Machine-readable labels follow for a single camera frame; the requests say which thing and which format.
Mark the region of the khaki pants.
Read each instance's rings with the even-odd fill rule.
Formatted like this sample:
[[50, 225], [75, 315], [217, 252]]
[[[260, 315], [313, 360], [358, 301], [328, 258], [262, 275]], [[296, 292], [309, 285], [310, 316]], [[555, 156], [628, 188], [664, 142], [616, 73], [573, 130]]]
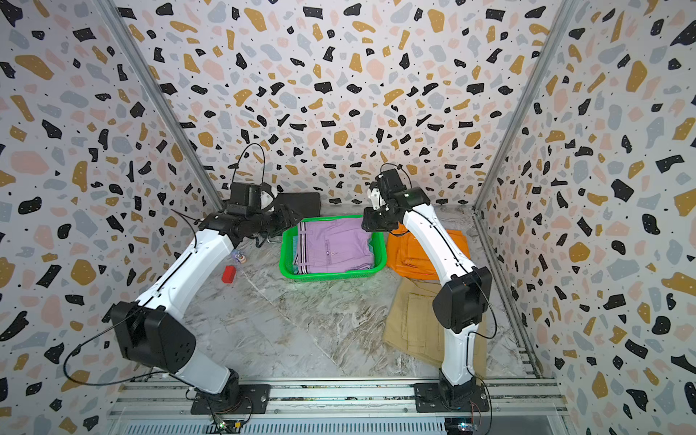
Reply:
[[439, 369], [444, 359], [444, 329], [432, 301], [438, 283], [403, 278], [386, 318], [382, 340], [417, 361]]

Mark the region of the orange pants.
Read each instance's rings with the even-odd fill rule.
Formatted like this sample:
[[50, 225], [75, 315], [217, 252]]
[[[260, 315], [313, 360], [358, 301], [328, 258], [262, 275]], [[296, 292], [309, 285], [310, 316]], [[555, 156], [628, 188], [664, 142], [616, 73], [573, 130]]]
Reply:
[[446, 229], [440, 235], [431, 228], [426, 236], [431, 236], [428, 248], [435, 255], [436, 263], [431, 261], [419, 239], [404, 224], [399, 224], [387, 240], [388, 268], [401, 277], [438, 282], [437, 265], [447, 266], [447, 277], [462, 277], [471, 271], [467, 237], [460, 230]]

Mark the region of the purple pants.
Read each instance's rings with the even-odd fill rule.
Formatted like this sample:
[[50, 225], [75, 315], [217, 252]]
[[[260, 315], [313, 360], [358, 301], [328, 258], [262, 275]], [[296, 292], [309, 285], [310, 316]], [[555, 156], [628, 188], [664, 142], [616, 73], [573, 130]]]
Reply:
[[372, 235], [362, 219], [302, 221], [294, 237], [296, 275], [334, 274], [374, 266]]

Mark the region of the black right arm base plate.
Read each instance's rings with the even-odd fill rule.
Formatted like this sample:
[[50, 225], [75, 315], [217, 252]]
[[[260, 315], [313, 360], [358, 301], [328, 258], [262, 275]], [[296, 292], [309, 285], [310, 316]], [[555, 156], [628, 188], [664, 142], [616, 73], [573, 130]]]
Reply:
[[489, 395], [476, 382], [457, 386], [449, 386], [447, 382], [422, 382], [415, 384], [413, 391], [418, 413], [486, 413], [490, 409]]

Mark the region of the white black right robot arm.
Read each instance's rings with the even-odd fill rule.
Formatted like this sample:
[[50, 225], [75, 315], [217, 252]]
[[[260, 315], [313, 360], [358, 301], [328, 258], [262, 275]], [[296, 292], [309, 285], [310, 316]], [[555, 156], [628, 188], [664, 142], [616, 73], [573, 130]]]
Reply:
[[432, 308], [444, 329], [438, 389], [443, 406], [460, 408], [482, 386], [474, 369], [475, 338], [489, 309], [492, 275], [456, 246], [424, 190], [404, 185], [397, 169], [376, 176], [369, 198], [372, 204], [364, 210], [362, 229], [391, 232], [404, 225], [435, 268], [442, 289]]

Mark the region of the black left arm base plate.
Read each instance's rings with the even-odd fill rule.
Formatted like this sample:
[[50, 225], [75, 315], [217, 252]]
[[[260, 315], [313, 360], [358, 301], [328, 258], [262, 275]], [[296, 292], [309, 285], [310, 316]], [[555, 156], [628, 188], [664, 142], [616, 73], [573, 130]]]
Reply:
[[265, 414], [271, 393], [270, 384], [234, 384], [220, 394], [197, 393], [192, 415]]

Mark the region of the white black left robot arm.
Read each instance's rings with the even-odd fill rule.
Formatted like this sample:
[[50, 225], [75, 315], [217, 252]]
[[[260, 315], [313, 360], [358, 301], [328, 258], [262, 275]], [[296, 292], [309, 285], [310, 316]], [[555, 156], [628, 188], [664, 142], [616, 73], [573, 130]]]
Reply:
[[278, 202], [266, 183], [235, 183], [221, 211], [198, 224], [173, 266], [133, 302], [120, 302], [111, 320], [121, 355], [158, 368], [213, 402], [237, 402], [239, 376], [200, 349], [185, 312], [214, 269], [245, 239], [262, 245], [296, 226], [302, 215]]

